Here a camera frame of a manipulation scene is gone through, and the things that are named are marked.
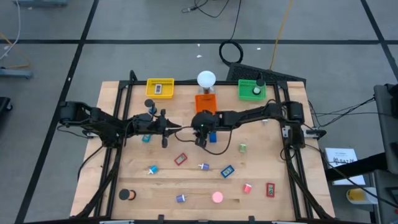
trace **wooden tabletop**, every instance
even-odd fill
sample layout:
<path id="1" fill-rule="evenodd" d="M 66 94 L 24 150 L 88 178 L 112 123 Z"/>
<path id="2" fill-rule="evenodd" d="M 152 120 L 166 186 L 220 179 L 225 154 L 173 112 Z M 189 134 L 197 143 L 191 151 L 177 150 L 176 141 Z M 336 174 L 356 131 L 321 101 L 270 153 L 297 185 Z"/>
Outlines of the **wooden tabletop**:
<path id="1" fill-rule="evenodd" d="M 288 82 L 290 99 L 304 106 L 306 124 L 312 126 L 312 119 L 302 82 Z M 238 86 L 215 86 L 218 110 L 247 110 L 264 106 L 266 101 L 275 98 L 273 87 L 267 87 L 267 98 L 262 101 L 238 100 Z M 196 85 L 175 85 L 174 96 L 169 100 L 154 100 L 158 110 L 166 109 L 166 118 L 173 123 L 189 126 L 195 115 Z M 104 82 L 99 94 L 97 107 L 109 114 L 118 92 L 118 82 Z M 129 108 L 129 116 L 145 113 L 145 85 L 134 85 Z M 119 118 L 122 116 L 123 104 Z M 180 139 L 194 139 L 192 130 L 178 133 Z M 212 152 L 222 151 L 228 142 L 229 132 L 217 132 L 217 143 L 208 143 Z M 113 205 L 113 219 L 155 220 L 165 215 L 166 220 L 248 220 L 254 215 L 256 220 L 295 220 L 286 163 L 279 157 L 282 137 L 279 123 L 270 120 L 248 123 L 235 129 L 231 144 L 226 153 L 213 156 L 192 142 L 177 141 L 169 137 L 169 146 L 162 149 L 161 136 L 152 136 L 149 143 L 142 142 L 142 136 L 127 140 L 122 151 L 116 196 Z M 316 140 L 306 139 L 306 143 L 318 147 Z M 247 152 L 238 151 L 239 145 L 247 145 Z M 99 139 L 88 141 L 85 158 L 99 148 Z M 174 159 L 181 153 L 188 159 L 177 166 Z M 334 216 L 328 184 L 319 152 L 306 147 L 301 150 L 302 160 L 309 191 L 318 203 Z M 105 150 L 92 158 L 82 169 L 73 201 L 71 215 L 76 215 L 92 198 L 99 186 L 101 166 Z M 198 165 L 207 163 L 209 171 Z M 157 165 L 158 173 L 149 175 L 149 167 Z M 226 179 L 220 174 L 228 165 L 235 169 Z M 275 184 L 275 197 L 266 197 L 266 183 Z M 244 184 L 252 185 L 250 194 L 243 192 Z M 133 201 L 122 201 L 118 197 L 121 189 L 137 192 Z M 211 200 L 213 192 L 224 195 L 221 203 Z M 297 188 L 301 215 L 305 209 L 301 191 Z M 176 196 L 184 194 L 185 203 L 177 203 Z M 101 214 L 105 214 L 109 191 L 104 194 Z"/>

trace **yellow box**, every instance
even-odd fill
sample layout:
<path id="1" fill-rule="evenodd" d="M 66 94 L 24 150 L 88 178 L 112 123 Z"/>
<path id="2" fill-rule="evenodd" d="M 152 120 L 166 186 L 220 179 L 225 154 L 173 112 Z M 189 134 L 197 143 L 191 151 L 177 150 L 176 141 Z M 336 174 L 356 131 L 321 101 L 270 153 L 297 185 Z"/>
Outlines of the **yellow box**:
<path id="1" fill-rule="evenodd" d="M 155 94 L 156 84 L 162 85 L 160 94 Z M 145 94 L 152 99 L 171 99 L 174 94 L 174 78 L 148 78 Z"/>

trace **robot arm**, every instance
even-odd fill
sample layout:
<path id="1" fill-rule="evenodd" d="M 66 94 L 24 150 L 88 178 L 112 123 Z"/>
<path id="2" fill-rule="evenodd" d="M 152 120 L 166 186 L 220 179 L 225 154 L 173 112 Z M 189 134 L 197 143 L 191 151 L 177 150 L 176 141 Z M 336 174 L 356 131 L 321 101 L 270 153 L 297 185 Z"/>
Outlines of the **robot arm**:
<path id="1" fill-rule="evenodd" d="M 283 114 L 282 107 L 286 107 L 287 117 Z M 78 126 L 83 128 L 83 134 L 93 133 L 98 135 L 106 147 L 121 146 L 125 138 L 142 134 L 159 134 L 163 136 L 162 147 L 167 147 L 167 138 L 181 130 L 181 126 L 165 118 L 165 110 L 160 111 L 160 116 L 149 113 L 137 114 L 127 120 L 120 120 L 99 108 L 93 108 L 82 102 L 62 102 L 60 105 L 60 123 L 67 128 Z M 268 103 L 265 106 L 246 111 L 216 111 L 211 114 L 203 111 L 196 114 L 191 123 L 195 130 L 197 140 L 195 144 L 206 146 L 207 134 L 212 131 L 231 131 L 242 124 L 259 121 L 262 119 L 276 119 L 291 125 L 292 131 L 301 132 L 300 126 L 304 123 L 303 106 L 297 102 L 283 104 Z"/>

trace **green box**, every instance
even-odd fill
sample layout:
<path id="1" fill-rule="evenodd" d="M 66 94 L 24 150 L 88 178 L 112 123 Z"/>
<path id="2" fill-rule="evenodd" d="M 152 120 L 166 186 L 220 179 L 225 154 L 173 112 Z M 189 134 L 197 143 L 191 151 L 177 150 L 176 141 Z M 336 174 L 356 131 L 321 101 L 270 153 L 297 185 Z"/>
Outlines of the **green box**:
<path id="1" fill-rule="evenodd" d="M 238 82 L 238 95 L 240 100 L 259 101 L 266 98 L 266 85 L 261 87 L 261 92 L 258 95 L 253 93 L 256 87 L 255 80 L 239 80 Z"/>
<path id="2" fill-rule="evenodd" d="M 241 144 L 239 146 L 239 152 L 245 153 L 246 152 L 246 145 L 245 144 Z"/>

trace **red block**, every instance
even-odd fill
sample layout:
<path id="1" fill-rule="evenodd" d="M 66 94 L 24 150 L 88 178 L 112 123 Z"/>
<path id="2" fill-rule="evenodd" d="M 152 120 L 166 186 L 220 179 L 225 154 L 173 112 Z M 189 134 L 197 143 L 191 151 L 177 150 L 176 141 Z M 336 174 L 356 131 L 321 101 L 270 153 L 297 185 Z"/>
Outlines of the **red block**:
<path id="1" fill-rule="evenodd" d="M 182 153 L 181 155 L 179 155 L 177 158 L 174 159 L 174 162 L 176 163 L 176 165 L 181 165 L 181 163 L 183 163 L 184 161 L 186 161 L 188 159 L 188 157 Z"/>
<path id="2" fill-rule="evenodd" d="M 245 184 L 245 185 L 243 186 L 243 191 L 244 191 L 246 194 L 250 193 L 250 191 L 251 191 L 251 185 L 250 185 L 250 184 Z"/>
<path id="3" fill-rule="evenodd" d="M 267 197 L 275 197 L 275 184 L 267 183 Z"/>

